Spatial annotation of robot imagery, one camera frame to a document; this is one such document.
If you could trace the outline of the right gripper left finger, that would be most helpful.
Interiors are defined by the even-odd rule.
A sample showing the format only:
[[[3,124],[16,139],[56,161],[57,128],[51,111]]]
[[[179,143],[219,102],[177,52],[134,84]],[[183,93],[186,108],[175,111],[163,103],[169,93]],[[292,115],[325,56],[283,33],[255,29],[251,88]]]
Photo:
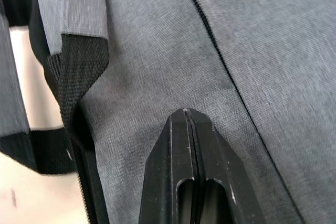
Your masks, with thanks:
[[[167,118],[147,158],[139,223],[196,223],[198,168],[186,113]]]

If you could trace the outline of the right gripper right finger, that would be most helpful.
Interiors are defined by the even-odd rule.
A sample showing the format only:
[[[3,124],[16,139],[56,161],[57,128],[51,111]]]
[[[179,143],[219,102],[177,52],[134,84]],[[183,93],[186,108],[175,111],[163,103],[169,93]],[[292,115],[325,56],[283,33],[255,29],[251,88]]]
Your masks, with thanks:
[[[198,165],[196,223],[265,223],[243,162],[210,118],[186,111]]]

